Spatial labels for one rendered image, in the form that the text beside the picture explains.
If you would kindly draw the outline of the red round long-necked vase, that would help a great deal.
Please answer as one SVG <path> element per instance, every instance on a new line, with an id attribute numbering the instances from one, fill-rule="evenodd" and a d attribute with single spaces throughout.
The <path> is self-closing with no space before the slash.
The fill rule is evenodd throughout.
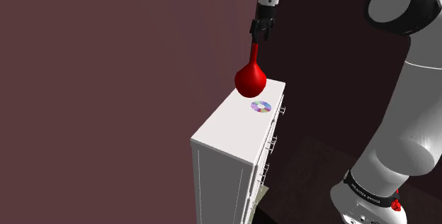
<path id="1" fill-rule="evenodd" d="M 249 62 L 240 69 L 234 78 L 237 91 L 244 97 L 258 96 L 266 86 L 266 75 L 257 64 L 258 45 L 251 44 Z"/>

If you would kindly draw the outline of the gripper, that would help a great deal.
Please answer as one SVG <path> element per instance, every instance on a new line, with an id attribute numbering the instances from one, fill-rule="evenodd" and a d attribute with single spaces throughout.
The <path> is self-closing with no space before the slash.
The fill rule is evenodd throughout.
<path id="1" fill-rule="evenodd" d="M 256 15 L 251 22 L 250 33 L 252 43 L 257 43 L 258 35 L 261 31 L 261 22 L 264 22 L 263 38 L 265 41 L 269 39 L 269 35 L 273 31 L 275 25 L 276 6 L 266 6 L 258 4 L 256 6 Z"/>

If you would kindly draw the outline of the white chest of drawers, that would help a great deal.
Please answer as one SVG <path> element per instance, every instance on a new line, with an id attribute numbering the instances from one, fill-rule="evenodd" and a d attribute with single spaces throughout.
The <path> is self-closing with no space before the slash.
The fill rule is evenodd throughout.
<path id="1" fill-rule="evenodd" d="M 284 89 L 284 82 L 269 79 L 254 98 L 233 90 L 192 135 L 196 224 L 251 224 L 285 110 Z M 253 101 L 272 110 L 256 112 Z"/>

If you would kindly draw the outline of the rainbow compact disc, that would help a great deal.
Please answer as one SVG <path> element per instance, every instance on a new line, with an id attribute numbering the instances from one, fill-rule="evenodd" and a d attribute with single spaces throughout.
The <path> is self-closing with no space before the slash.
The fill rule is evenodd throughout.
<path id="1" fill-rule="evenodd" d="M 267 113 L 272 110 L 271 104 L 266 101 L 253 101 L 250 106 L 254 111 L 259 113 Z"/>

